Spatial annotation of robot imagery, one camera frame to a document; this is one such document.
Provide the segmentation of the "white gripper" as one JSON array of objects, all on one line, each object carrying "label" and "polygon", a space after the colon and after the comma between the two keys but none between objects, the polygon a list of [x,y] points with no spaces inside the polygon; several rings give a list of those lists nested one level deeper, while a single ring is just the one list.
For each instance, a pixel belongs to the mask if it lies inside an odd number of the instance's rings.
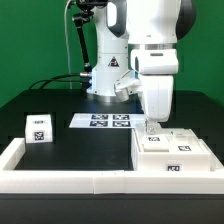
[{"label": "white gripper", "polygon": [[179,62],[175,49],[131,51],[131,67],[138,73],[141,82],[141,105],[146,116],[145,132],[158,132],[159,123],[170,116],[173,75],[178,72]]}]

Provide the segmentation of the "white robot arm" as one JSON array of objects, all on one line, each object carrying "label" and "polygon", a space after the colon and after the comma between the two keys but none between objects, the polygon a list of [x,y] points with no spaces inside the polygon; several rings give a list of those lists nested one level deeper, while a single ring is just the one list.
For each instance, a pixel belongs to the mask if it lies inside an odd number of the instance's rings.
[{"label": "white robot arm", "polygon": [[138,96],[144,128],[153,134],[171,112],[179,61],[176,44],[193,27],[193,0],[90,0],[97,64],[89,96],[104,102]]}]

